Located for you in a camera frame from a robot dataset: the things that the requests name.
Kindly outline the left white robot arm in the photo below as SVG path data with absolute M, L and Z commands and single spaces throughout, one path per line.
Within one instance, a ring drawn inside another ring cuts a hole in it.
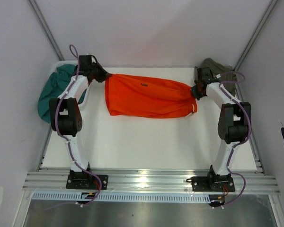
M 93 55 L 80 55 L 77 58 L 74 76 L 65 90 L 49 101 L 52 130 L 57 132 L 66 144 L 72 164 L 71 171 L 83 172 L 77 177 L 77 184 L 82 189 L 93 185 L 93 177 L 89 175 L 89 161 L 83 154 L 80 131 L 83 119 L 80 112 L 79 100 L 88 91 L 93 80 L 101 83 L 112 75 L 108 73 Z

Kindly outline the left corner aluminium post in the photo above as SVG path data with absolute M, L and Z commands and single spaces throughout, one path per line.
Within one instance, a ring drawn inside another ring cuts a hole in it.
M 47 41 L 49 42 L 53 52 L 55 53 L 56 57 L 58 58 L 58 60 L 60 61 L 64 61 L 65 58 L 59 48 L 59 45 L 54 37 L 54 35 L 52 34 L 52 31 L 50 29 L 50 27 L 48 26 L 48 23 L 37 3 L 36 0 L 27 0 L 28 5 L 30 6 L 34 16 L 36 17 L 45 37 L 47 38 Z

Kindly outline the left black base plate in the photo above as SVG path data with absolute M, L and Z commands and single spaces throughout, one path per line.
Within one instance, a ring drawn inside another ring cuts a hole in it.
M 66 189 L 76 190 L 96 190 L 99 186 L 99 180 L 95 176 L 79 172 L 69 174 L 66 183 Z

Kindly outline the right corner aluminium post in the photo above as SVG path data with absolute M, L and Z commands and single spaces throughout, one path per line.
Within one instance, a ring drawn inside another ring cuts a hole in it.
M 248 54 L 250 53 L 251 49 L 255 45 L 255 43 L 256 43 L 257 39 L 259 38 L 262 30 L 264 29 L 264 27 L 268 23 L 268 20 L 272 16 L 272 14 L 275 11 L 279 2 L 280 2 L 279 0 L 271 0 L 269 2 L 268 6 L 266 7 L 266 9 L 263 13 L 263 15 L 261 16 L 259 22 L 257 23 L 257 26 L 256 26 L 254 32 L 252 33 L 251 37 L 249 38 L 243 52 L 241 53 L 239 59 L 237 60 L 235 66 L 234 66 L 235 71 L 238 71 L 240 69 L 241 65 L 243 64 L 243 62 L 247 58 Z

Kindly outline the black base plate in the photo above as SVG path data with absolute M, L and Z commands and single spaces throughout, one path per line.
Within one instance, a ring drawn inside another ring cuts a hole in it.
M 222 177 L 193 176 L 186 179 L 186 182 L 192 185 L 194 192 L 224 192 L 224 189 L 227 189 L 228 192 L 235 192 L 233 178 L 230 175 Z
M 96 190 L 99 186 L 99 180 L 95 176 L 79 172 L 69 174 L 66 183 L 66 189 L 76 190 Z

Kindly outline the orange shorts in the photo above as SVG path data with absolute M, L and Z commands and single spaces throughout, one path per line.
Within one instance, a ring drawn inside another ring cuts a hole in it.
M 153 77 L 113 74 L 105 82 L 105 101 L 111 116 L 167 119 L 198 111 L 189 85 Z

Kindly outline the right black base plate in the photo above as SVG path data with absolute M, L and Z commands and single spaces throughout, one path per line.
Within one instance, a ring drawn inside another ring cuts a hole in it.
M 186 182 L 192 185 L 194 192 L 224 192 L 224 189 L 227 189 L 228 192 L 235 192 L 233 178 L 230 175 L 222 177 L 193 176 L 186 179 Z

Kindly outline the teal shorts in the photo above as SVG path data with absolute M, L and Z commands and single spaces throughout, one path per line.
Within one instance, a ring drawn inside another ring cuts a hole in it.
M 51 98 L 57 98 L 68 86 L 71 78 L 76 71 L 77 66 L 64 64 L 56 67 L 49 76 L 37 103 L 39 117 L 46 123 L 51 123 L 49 101 Z

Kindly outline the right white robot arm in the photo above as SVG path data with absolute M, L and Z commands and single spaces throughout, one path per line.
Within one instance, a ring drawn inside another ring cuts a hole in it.
M 251 104 L 241 102 L 232 95 L 221 81 L 221 75 L 214 76 L 210 68 L 197 68 L 192 96 L 197 100 L 208 97 L 220 109 L 217 126 L 221 139 L 217 157 L 206 177 L 207 187 L 217 191 L 231 180 L 231 165 L 237 148 L 246 143 L 251 135 Z

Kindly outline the olive green folded shorts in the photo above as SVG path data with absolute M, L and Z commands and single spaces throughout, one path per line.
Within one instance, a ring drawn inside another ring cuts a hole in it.
M 224 66 L 211 58 L 207 58 L 202 61 L 199 68 L 209 68 L 214 76 L 221 74 L 220 81 L 236 81 L 237 76 L 234 73 L 229 73 L 232 71 L 231 66 Z

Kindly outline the aluminium mounting rail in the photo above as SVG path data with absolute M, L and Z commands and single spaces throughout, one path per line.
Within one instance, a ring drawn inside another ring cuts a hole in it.
M 192 189 L 186 180 L 192 176 L 205 176 L 205 171 L 109 169 L 92 170 L 97 175 L 108 175 L 107 192 L 135 193 L 185 193 Z M 66 189 L 69 170 L 65 168 L 41 169 L 28 172 L 23 190 L 62 191 Z M 243 180 L 233 176 L 236 193 L 245 186 L 244 194 L 279 195 L 280 189 L 274 176 L 263 173 L 243 172 Z

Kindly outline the white plastic basket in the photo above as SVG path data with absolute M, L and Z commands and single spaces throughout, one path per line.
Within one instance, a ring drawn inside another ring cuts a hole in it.
M 77 61 L 75 61 L 75 60 L 58 61 L 58 62 L 56 62 L 52 65 L 50 73 L 57 72 L 58 67 L 60 67 L 62 65 L 66 65 L 66 64 L 77 66 Z M 85 89 L 84 93 L 82 94 L 82 96 L 79 100 L 79 109 L 80 110 L 84 110 L 84 108 L 86 106 L 89 90 L 90 90 L 90 87 Z

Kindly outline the corner aluminium post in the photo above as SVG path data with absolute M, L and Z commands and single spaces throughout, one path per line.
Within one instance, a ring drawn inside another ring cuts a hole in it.
M 263 13 L 263 15 L 261 16 L 259 22 L 257 23 L 257 26 L 256 26 L 254 32 L 252 33 L 251 37 L 249 38 L 243 52 L 241 53 L 239 59 L 237 60 L 235 66 L 234 66 L 235 71 L 238 71 L 240 69 L 241 65 L 243 64 L 243 62 L 247 58 L 248 54 L 250 53 L 251 49 L 255 45 L 255 43 L 256 43 L 257 39 L 259 38 L 262 30 L 264 29 L 264 27 L 268 23 L 268 20 L 272 16 L 272 14 L 275 11 L 279 2 L 280 2 L 279 0 L 271 0 L 269 2 L 268 6 L 266 7 L 266 9 Z
M 48 23 L 37 3 L 36 0 L 27 0 L 28 5 L 30 6 L 34 16 L 36 17 L 45 37 L 47 38 L 47 41 L 49 42 L 53 52 L 55 53 L 56 57 L 58 58 L 58 60 L 60 61 L 64 61 L 65 58 L 59 48 L 59 45 L 54 37 L 54 35 L 52 34 L 52 31 L 50 29 L 50 27 L 48 26 Z

